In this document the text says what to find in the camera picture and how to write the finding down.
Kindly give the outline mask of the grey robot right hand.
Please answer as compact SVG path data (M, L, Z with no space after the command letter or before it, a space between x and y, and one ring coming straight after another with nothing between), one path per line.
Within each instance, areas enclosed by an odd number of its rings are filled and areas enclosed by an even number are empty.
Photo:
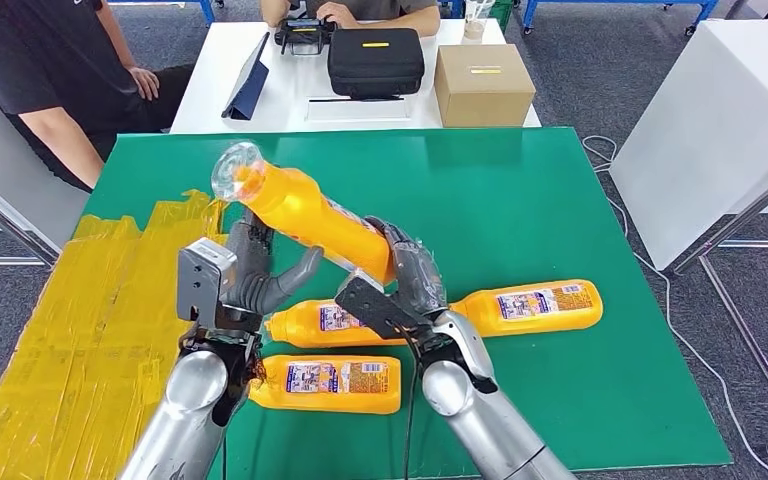
M402 228L375 216L364 218L386 239L396 275L395 297L417 315L433 316L446 310L447 292L431 252Z

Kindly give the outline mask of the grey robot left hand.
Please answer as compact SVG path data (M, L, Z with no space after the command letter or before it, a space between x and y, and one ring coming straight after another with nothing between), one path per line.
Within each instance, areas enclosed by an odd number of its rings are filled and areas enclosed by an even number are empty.
M274 312L317 271L324 257L321 247L307 249L298 262L274 274L275 231L256 214L245 210L231 227L226 247L236 255L234 285L224 304L245 314L264 316Z

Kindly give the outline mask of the person's left hand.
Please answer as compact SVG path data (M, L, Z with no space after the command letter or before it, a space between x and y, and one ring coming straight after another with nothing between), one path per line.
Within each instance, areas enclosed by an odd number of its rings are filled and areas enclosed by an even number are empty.
M135 81L142 99L153 101L159 97L160 82L153 72L137 66L127 67L127 70Z

